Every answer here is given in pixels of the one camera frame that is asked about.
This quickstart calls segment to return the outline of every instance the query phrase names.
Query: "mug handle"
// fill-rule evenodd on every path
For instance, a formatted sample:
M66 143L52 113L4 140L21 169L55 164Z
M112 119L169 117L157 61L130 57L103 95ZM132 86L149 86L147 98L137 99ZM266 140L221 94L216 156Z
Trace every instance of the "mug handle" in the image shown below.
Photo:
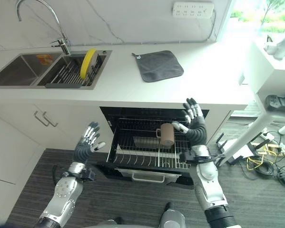
M157 137L158 139L160 139L161 137L158 136L158 131L161 131L161 129L160 129L160 128L157 128L157 129L156 129L156 137Z

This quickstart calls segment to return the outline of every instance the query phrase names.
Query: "drawer handle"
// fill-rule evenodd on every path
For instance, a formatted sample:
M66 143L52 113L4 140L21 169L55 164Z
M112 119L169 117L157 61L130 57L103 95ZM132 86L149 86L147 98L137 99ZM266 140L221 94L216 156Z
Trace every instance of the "drawer handle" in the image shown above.
M165 182L165 176L162 176L162 180L149 180L149 179L141 179L141 178L136 178L135 173L132 173L132 180L134 181L142 181L142 182L149 182L149 183L163 183Z
M48 123L49 123L50 125L52 125L53 127L56 127L56 126L58 125L58 123L54 124L54 123L52 123L52 122L46 117L46 112L43 113L43 118L44 118L45 120L47 120Z
M38 114L38 111L36 111L35 113L34 113L34 117L37 119L37 120L39 120L45 127L48 127L49 126L49 122L46 124L46 123L44 123L41 119L39 119L38 117L37 117L37 114Z

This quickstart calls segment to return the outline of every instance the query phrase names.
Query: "floor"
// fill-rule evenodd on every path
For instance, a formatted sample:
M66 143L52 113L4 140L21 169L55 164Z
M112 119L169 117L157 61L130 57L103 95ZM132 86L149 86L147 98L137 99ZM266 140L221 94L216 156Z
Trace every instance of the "floor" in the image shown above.
M251 119L230 119L221 130L225 132L223 139L237 137L247 128L246 124L249 122ZM276 131L281 126L283 125L274 123L269 129ZM212 153L217 153L214 143L209 148ZM54 191L52 165L58 163L67 167L71 156L72 151L46 150L43 153L9 217L9 225L19 228L33 227ZM104 159L105 154L94 154L90 160ZM255 177L245 167L244 171L248 176ZM96 225L118 216L126 224L158 227L160 215L168 201L173 201L176 209L184 214L187 227L208 227L193 190L109 180L97 170L95 172L97 180L84 185L66 228ZM239 225L245 228L285 228L285 187L277 180L248 180L243 176L239 165L225 164L219 168L219 181Z

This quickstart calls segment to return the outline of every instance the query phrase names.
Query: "dishwasher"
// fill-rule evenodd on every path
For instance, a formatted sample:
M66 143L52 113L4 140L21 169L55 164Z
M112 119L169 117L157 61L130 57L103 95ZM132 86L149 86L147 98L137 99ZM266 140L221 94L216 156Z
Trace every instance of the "dishwasher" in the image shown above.
M107 160L94 165L107 178L161 183L193 189L189 164L179 161L179 153L189 150L187 138L174 131L174 144L160 144L156 129L162 124L186 122L181 109L100 107L114 133ZM209 110L202 110L204 117Z

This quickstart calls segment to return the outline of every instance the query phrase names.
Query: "dishwasher rack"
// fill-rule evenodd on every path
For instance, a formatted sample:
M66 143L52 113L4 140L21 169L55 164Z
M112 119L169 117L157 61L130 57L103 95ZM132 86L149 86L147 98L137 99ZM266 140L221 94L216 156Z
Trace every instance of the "dishwasher rack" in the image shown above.
M156 137L156 129L166 120L120 118L107 162L144 167L188 169L189 164L179 162L179 153L189 150L189 141L174 131L175 143L166 147Z

